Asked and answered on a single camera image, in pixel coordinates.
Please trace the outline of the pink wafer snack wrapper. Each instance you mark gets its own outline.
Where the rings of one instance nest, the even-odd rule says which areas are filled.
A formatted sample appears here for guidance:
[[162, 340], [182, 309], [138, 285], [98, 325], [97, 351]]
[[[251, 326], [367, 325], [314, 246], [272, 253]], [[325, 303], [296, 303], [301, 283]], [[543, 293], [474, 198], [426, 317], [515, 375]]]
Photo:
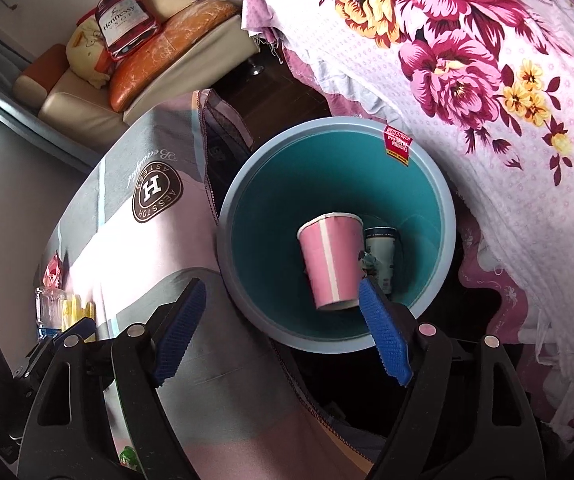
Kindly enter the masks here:
[[58, 252], [52, 255], [45, 268], [42, 284], [47, 289], [62, 289], [63, 263]]

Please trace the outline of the pink paper cup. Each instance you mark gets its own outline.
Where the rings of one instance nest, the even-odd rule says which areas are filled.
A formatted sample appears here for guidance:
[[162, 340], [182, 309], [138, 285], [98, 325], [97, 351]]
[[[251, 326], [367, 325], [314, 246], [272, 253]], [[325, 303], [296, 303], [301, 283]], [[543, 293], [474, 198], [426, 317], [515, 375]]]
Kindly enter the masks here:
[[339, 311], [358, 305], [363, 231], [363, 221], [355, 214], [330, 212], [304, 223], [296, 233], [317, 310]]

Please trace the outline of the teal plastic trash bin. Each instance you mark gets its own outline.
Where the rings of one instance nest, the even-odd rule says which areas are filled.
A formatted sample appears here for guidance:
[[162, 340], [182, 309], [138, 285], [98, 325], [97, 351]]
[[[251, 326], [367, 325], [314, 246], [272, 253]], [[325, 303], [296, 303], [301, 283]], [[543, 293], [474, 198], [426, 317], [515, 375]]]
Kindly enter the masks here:
[[266, 142], [220, 212], [217, 258], [264, 334], [326, 354], [370, 348], [358, 284], [378, 272], [413, 315], [450, 270], [455, 208], [438, 165], [401, 125], [327, 117]]

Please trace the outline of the yellow striped wrapper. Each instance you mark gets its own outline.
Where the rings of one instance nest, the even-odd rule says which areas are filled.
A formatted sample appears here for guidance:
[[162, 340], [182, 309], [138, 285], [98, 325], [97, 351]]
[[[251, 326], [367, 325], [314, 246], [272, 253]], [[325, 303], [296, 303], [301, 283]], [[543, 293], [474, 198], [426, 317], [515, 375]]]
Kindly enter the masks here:
[[61, 330], [64, 332], [83, 318], [96, 321], [96, 304], [93, 300], [84, 301], [80, 295], [67, 294], [61, 304]]

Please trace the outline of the clear plastic water bottle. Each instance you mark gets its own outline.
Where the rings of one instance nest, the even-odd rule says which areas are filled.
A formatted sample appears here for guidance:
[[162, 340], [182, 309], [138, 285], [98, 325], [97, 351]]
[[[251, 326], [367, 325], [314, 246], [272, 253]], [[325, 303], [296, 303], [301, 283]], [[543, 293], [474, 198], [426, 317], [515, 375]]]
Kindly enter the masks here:
[[59, 288], [37, 287], [35, 289], [35, 318], [37, 338], [55, 337], [62, 331], [62, 303], [66, 292]]

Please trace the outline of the pink grey checked cloth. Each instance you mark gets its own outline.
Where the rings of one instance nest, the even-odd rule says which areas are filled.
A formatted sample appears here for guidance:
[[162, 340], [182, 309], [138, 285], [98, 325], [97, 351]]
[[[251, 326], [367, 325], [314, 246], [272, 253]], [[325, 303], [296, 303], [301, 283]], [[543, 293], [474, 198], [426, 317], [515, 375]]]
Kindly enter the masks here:
[[364, 478], [368, 460], [296, 391], [225, 288], [218, 213], [250, 143], [240, 115], [213, 91], [154, 106], [78, 189], [46, 255], [66, 264], [66, 291], [95, 305], [104, 338], [147, 321], [194, 278], [206, 285], [195, 335], [159, 391], [201, 478]]

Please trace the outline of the red sticker on bin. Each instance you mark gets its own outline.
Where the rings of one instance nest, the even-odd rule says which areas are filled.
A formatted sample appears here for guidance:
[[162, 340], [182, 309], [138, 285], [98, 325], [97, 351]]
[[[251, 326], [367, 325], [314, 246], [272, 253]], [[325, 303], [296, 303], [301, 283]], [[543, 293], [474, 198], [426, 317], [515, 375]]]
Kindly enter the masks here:
[[405, 166], [409, 166], [410, 146], [413, 139], [397, 128], [386, 125], [383, 130], [386, 153]]

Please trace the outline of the beige leather sofa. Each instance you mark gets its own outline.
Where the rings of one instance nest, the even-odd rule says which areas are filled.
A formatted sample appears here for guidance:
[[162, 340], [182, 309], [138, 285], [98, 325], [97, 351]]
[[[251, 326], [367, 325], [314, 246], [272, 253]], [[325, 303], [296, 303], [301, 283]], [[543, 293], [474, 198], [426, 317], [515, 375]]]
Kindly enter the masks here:
[[213, 85], [259, 52], [241, 28], [236, 0], [197, 0], [123, 60], [97, 89], [75, 75], [55, 44], [24, 70], [12, 95], [69, 139], [101, 153], [168, 99]]

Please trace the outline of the orange seat cushion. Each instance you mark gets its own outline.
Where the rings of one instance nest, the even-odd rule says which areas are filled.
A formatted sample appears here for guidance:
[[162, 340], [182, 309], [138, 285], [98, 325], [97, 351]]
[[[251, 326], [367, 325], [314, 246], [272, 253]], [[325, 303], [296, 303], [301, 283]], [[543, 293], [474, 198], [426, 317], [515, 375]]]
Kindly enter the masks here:
[[109, 82], [109, 104], [122, 113], [157, 76], [165, 72], [208, 32], [239, 12], [228, 0], [197, 0], [162, 27], [116, 68]]

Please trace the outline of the yellow cartoon pillow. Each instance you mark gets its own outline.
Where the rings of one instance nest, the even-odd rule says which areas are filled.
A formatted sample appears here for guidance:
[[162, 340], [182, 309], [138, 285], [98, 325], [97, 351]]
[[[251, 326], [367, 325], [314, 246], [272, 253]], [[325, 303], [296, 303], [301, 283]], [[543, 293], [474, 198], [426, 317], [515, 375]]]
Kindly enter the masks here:
[[66, 45], [70, 70], [96, 89], [111, 78], [113, 61], [98, 30], [78, 27]]

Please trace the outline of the pink floral bed sheet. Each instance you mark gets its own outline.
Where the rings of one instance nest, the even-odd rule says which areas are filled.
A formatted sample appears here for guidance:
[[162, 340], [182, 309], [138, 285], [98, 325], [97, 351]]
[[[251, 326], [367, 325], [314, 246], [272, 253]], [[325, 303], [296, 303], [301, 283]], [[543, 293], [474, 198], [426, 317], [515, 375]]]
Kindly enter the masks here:
[[574, 445], [574, 0], [242, 0], [336, 115], [399, 126], [441, 166], [500, 288], [538, 416]]

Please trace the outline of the Hennessy bottle shaped pillow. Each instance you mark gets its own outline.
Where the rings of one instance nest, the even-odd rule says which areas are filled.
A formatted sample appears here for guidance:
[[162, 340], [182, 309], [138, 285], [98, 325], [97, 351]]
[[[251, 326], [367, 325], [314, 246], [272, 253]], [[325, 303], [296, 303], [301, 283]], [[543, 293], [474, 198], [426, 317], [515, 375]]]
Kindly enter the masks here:
[[114, 62], [138, 50], [160, 30], [159, 21], [142, 0], [99, 0], [95, 18]]

